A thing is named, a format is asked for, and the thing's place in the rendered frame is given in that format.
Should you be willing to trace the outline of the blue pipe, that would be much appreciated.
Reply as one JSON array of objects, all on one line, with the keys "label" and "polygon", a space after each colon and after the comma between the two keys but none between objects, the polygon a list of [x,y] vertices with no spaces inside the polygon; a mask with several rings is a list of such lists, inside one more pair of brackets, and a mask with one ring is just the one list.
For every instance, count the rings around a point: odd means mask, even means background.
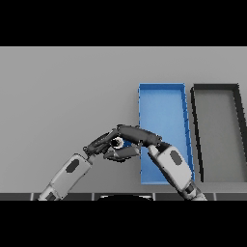
[{"label": "blue pipe", "polygon": [[115,150],[127,148],[131,146],[131,143],[129,141],[126,141],[122,137],[116,137],[111,141],[111,146]]}]

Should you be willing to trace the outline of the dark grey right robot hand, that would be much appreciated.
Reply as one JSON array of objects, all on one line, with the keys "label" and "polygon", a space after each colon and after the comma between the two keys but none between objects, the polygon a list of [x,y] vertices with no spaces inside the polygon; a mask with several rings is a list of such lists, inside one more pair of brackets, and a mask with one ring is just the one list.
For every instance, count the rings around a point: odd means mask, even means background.
[{"label": "dark grey right robot hand", "polygon": [[[117,149],[117,145],[113,145],[117,138],[122,138],[124,143],[129,142],[130,145],[127,147],[122,145]],[[102,143],[106,144],[103,158],[116,162],[125,162],[129,158],[139,155],[142,147],[154,146],[158,151],[165,151],[171,147],[169,143],[162,141],[161,136],[139,126],[125,124],[119,124],[113,128],[102,140]]]}]

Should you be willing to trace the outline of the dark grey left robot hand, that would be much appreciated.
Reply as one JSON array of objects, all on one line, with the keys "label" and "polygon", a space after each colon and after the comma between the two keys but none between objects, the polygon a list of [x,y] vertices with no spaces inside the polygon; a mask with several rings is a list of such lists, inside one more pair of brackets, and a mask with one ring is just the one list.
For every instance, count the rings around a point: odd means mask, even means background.
[{"label": "dark grey left robot hand", "polygon": [[111,147],[111,140],[117,136],[117,130],[113,129],[110,132],[106,132],[101,136],[97,137],[92,143],[83,148],[83,151],[88,155],[98,155],[101,153],[106,153]]}]

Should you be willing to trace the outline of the blue bin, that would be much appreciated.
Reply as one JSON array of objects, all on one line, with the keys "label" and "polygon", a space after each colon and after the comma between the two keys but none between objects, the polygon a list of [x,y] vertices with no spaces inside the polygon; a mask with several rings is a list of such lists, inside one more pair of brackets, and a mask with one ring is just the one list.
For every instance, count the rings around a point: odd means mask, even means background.
[{"label": "blue bin", "polygon": [[140,83],[139,125],[175,146],[195,178],[184,83]]}]

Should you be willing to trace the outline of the dark grey bin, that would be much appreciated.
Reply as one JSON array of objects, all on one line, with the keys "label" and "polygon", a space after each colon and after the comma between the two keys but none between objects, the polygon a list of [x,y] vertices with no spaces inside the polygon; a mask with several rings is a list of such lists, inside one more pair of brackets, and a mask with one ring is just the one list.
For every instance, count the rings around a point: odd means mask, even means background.
[{"label": "dark grey bin", "polygon": [[247,182],[247,125],[238,84],[195,84],[192,114],[201,182]]}]

